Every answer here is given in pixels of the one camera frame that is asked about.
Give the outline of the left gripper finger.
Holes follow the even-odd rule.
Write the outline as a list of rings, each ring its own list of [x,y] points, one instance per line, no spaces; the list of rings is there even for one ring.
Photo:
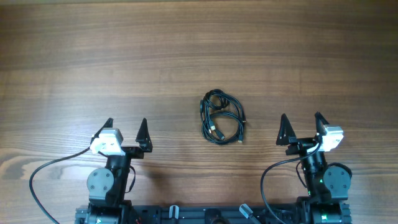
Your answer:
[[[136,136],[136,142],[144,152],[152,152],[153,145],[149,135],[147,119],[143,118],[141,126]]]
[[[98,138],[100,132],[104,128],[112,128],[112,127],[113,127],[113,118],[108,118],[108,120],[104,123],[104,125],[94,135],[92,135],[91,139],[94,140],[95,138]]]

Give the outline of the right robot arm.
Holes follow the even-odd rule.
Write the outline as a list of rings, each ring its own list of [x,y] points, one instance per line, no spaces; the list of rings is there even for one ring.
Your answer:
[[[299,223],[352,222],[348,199],[353,173],[341,163],[327,163],[325,153],[337,148],[343,140],[340,126],[331,125],[321,113],[315,113],[316,135],[298,138],[286,114],[280,119],[276,144],[287,146],[288,156],[298,155],[303,170],[307,197],[299,197],[297,221]]]

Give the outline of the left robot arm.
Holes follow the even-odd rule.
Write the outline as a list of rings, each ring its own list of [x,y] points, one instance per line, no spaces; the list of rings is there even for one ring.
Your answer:
[[[130,200],[124,198],[134,186],[127,184],[128,176],[134,168],[132,159],[143,159],[146,152],[153,150],[147,120],[142,120],[136,136],[137,146],[123,146],[123,136],[113,127],[109,118],[103,127],[92,136],[90,150],[107,158],[104,168],[95,169],[87,178],[89,204],[76,209],[75,223],[82,224],[122,224],[140,223],[141,218]]]

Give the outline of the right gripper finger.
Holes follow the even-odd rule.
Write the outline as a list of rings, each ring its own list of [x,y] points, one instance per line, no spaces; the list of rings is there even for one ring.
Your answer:
[[[279,146],[285,146],[290,144],[295,144],[297,142],[297,137],[292,128],[292,125],[284,113],[281,115],[280,128],[277,135],[276,144]]]
[[[316,125],[317,133],[319,135],[326,134],[324,125],[329,125],[329,122],[323,117],[323,115],[319,111],[317,111],[315,113],[315,125]]]

